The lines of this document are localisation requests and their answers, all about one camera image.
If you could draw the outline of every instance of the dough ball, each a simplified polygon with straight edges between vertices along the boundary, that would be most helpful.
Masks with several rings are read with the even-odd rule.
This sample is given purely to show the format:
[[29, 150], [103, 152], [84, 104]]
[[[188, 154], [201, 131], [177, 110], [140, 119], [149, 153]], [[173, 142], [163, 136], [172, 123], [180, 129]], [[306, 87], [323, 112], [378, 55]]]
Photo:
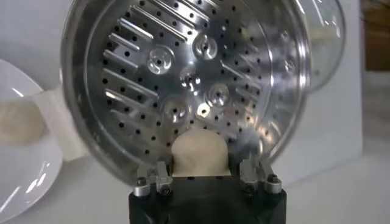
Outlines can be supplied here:
[[0, 144], [28, 144], [41, 138], [45, 122], [33, 102], [0, 103]]
[[174, 177], [227, 176], [229, 153], [226, 142], [209, 130], [190, 130], [172, 145]]

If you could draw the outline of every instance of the metal clamp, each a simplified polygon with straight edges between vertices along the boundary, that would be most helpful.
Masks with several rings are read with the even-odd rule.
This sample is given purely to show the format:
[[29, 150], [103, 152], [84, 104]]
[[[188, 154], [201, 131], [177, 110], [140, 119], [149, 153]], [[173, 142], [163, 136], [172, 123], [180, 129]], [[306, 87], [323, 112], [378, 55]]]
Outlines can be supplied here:
[[156, 190], [162, 195], [168, 195], [171, 192], [171, 183], [173, 178], [168, 176], [166, 165], [160, 161], [157, 163]]
[[134, 188], [133, 194], [137, 197], [148, 196], [151, 193], [151, 184], [147, 178], [147, 169], [140, 166], [137, 170], [137, 185]]
[[264, 189], [268, 193], [279, 194], [282, 191], [282, 181], [274, 174], [268, 161], [259, 162], [257, 167], [250, 159], [244, 159], [239, 164], [239, 178], [245, 191], [257, 190], [260, 181], [264, 181]]
[[244, 159], [239, 164], [239, 179], [244, 183], [245, 191], [255, 191], [258, 188], [259, 178], [255, 166], [250, 159]]

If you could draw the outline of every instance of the white wall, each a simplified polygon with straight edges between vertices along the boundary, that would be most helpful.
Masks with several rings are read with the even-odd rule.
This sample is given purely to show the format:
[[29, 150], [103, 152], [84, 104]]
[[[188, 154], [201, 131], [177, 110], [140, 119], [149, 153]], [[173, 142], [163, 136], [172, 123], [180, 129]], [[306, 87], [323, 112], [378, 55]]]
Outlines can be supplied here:
[[335, 76], [309, 96], [292, 141], [274, 163], [284, 183], [350, 161], [363, 150], [360, 0], [340, 3], [347, 23], [346, 50]]
[[60, 40], [72, 0], [0, 0], [0, 58], [44, 89], [59, 84]]

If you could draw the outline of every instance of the stainless steel disc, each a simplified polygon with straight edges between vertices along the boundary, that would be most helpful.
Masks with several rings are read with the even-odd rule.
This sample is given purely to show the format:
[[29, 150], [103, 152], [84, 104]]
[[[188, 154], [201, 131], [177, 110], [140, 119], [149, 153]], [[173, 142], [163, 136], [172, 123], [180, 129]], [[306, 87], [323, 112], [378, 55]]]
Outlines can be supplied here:
[[192, 128], [221, 135], [233, 164], [273, 158], [299, 117], [310, 53], [291, 1], [80, 0], [62, 65], [80, 135], [133, 184]]

